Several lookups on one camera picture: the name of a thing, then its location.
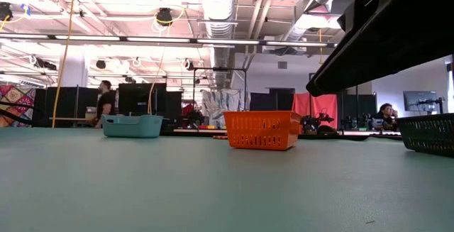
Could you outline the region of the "red cloth curtain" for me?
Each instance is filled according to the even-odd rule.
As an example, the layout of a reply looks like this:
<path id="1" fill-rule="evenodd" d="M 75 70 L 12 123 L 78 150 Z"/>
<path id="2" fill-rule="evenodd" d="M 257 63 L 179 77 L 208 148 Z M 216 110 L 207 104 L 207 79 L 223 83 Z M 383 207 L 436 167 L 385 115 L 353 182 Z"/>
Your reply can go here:
<path id="1" fill-rule="evenodd" d="M 309 93 L 294 94 L 292 111 L 300 116 L 318 117 L 319 113 L 329 115 L 332 122 L 322 121 L 321 124 L 337 129 L 338 127 L 338 101 L 335 94 L 311 96 Z"/>

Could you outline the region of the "person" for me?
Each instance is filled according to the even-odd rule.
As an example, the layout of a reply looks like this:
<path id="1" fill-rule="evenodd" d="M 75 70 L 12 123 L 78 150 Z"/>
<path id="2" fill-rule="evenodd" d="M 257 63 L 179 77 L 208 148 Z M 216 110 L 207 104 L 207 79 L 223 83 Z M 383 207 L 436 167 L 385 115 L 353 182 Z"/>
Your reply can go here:
<path id="1" fill-rule="evenodd" d="M 374 129 L 379 131 L 397 131 L 398 112 L 389 103 L 381 105 L 377 114 L 372 118 Z"/>
<path id="2" fill-rule="evenodd" d="M 114 115 L 115 114 L 115 94 L 111 92 L 111 83 L 108 80 L 102 80 L 99 85 L 99 91 L 101 96 L 98 99 L 96 105 L 96 117 L 94 119 L 94 127 L 102 127 L 103 115 Z"/>

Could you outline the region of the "colourful patterned quilt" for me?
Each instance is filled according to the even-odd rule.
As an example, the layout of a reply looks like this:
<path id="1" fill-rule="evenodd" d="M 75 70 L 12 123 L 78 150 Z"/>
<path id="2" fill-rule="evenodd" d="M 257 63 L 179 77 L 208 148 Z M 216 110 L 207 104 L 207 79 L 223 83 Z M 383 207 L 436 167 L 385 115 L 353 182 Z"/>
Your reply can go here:
<path id="1" fill-rule="evenodd" d="M 0 85 L 0 101 L 33 106 L 35 89 L 31 87 L 17 87 L 12 84 Z M 30 108 L 0 104 L 0 109 L 23 119 L 31 120 L 33 118 L 33 110 Z M 5 127 L 30 127 L 30 125 L 14 121 L 12 118 L 0 114 L 0 128 Z"/>

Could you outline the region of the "black partition panel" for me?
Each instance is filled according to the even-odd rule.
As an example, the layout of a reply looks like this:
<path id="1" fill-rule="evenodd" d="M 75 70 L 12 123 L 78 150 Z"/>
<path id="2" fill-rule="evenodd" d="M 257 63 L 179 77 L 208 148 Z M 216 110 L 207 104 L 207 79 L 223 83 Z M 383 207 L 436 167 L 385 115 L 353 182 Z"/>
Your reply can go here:
<path id="1" fill-rule="evenodd" d="M 33 114 L 37 127 L 50 128 L 57 94 L 56 87 L 36 89 L 35 108 L 45 116 Z M 56 128 L 91 127 L 96 124 L 97 104 L 101 93 L 86 87 L 61 87 L 55 112 Z"/>
<path id="2" fill-rule="evenodd" d="M 167 91 L 165 83 L 119 84 L 118 114 L 163 117 L 163 126 L 176 128 L 182 116 L 182 92 Z"/>

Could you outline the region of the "black plastic basket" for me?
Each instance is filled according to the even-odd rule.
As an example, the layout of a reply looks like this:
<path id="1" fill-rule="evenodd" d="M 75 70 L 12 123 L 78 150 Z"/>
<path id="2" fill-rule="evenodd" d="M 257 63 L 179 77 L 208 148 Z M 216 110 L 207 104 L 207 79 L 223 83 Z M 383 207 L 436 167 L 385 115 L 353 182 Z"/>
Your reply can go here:
<path id="1" fill-rule="evenodd" d="M 454 113 L 398 118 L 397 125 L 407 149 L 454 158 Z"/>

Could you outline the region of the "long ceiling light strip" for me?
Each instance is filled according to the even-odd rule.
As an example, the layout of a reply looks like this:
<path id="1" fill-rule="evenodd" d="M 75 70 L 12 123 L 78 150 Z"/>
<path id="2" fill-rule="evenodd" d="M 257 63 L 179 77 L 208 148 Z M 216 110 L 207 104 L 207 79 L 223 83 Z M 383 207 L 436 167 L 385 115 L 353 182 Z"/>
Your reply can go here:
<path id="1" fill-rule="evenodd" d="M 215 48 L 234 45 L 273 46 L 292 48 L 335 48 L 337 43 L 330 42 L 289 42 L 277 40 L 239 40 L 214 38 L 171 38 L 171 37 L 130 37 L 100 35 L 38 35 L 25 33 L 0 33 L 0 40 L 23 41 L 34 43 L 62 43 L 69 39 L 71 43 L 93 45 L 213 45 Z"/>

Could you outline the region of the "dark wall monitor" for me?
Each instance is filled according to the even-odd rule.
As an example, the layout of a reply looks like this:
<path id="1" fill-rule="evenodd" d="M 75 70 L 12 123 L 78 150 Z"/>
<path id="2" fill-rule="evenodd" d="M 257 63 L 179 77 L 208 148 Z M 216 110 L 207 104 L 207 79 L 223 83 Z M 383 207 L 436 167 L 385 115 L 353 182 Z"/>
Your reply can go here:
<path id="1" fill-rule="evenodd" d="M 438 110 L 438 96 L 435 91 L 405 91 L 403 97 L 405 111 L 432 113 Z"/>

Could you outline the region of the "orange plastic basket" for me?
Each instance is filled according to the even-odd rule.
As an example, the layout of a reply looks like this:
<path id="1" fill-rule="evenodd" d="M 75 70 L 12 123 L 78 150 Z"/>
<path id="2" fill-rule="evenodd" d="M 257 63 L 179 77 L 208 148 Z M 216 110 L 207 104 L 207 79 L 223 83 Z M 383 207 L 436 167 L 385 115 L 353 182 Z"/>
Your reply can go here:
<path id="1" fill-rule="evenodd" d="M 232 148 L 284 151 L 300 134 L 301 116 L 293 111 L 225 111 Z"/>

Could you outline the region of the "green table mat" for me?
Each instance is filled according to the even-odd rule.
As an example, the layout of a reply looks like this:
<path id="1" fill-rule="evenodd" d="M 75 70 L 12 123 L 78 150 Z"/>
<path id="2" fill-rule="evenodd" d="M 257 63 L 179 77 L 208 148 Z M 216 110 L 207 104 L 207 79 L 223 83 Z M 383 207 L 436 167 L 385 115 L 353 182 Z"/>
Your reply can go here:
<path id="1" fill-rule="evenodd" d="M 240 150 L 0 129 L 0 232 L 454 232 L 454 158 L 394 140 Z"/>

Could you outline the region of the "black ceiling dome lamp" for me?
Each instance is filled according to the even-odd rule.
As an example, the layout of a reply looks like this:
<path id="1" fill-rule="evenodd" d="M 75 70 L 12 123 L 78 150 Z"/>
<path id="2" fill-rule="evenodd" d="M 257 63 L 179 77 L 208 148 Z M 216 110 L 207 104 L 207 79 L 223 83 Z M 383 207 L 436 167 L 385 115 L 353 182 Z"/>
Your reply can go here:
<path id="1" fill-rule="evenodd" d="M 161 26 L 167 27 L 172 24 L 172 15 L 170 8 L 159 8 L 155 20 Z"/>

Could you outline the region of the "white plastic sheet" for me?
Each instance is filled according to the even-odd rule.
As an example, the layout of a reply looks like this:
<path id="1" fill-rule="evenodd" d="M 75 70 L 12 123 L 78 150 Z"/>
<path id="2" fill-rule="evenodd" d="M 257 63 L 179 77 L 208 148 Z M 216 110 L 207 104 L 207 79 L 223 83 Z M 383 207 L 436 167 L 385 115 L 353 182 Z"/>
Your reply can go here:
<path id="1" fill-rule="evenodd" d="M 201 112 L 210 126 L 221 129 L 226 125 L 224 111 L 244 111 L 250 107 L 250 94 L 243 89 L 203 90 Z"/>

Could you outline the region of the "black metal frame stand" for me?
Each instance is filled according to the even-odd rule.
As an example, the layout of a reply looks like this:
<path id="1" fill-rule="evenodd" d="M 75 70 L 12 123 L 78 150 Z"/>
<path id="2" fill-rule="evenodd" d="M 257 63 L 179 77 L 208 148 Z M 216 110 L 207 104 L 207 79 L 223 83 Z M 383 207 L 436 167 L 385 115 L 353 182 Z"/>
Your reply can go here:
<path id="1" fill-rule="evenodd" d="M 211 70 L 211 71 L 214 71 L 214 72 L 233 72 L 233 71 L 240 71 L 243 73 L 243 77 L 242 77 L 242 80 L 243 80 L 243 83 L 244 83 L 244 87 L 243 87 L 243 97 L 244 97 L 244 105 L 243 105 L 243 110 L 244 111 L 247 111 L 248 108 L 247 108 L 247 95 L 248 95 L 248 85 L 247 85 L 247 69 L 244 69 L 244 68 L 228 68 L 228 67 L 194 67 L 193 69 L 193 74 L 192 74 L 192 111 L 195 110 L 195 107 L 196 107 L 196 104 L 195 104 L 195 86 L 196 86 L 196 78 L 198 78 L 199 76 L 196 76 L 196 71 L 197 70 Z"/>

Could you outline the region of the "teal plastic bin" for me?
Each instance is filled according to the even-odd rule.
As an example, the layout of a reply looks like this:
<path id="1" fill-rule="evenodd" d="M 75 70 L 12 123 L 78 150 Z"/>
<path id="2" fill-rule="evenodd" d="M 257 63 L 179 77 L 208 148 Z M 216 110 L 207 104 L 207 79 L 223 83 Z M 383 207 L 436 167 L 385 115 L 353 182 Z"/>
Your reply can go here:
<path id="1" fill-rule="evenodd" d="M 111 138 L 157 138 L 160 135 L 162 116 L 103 115 L 103 133 Z"/>

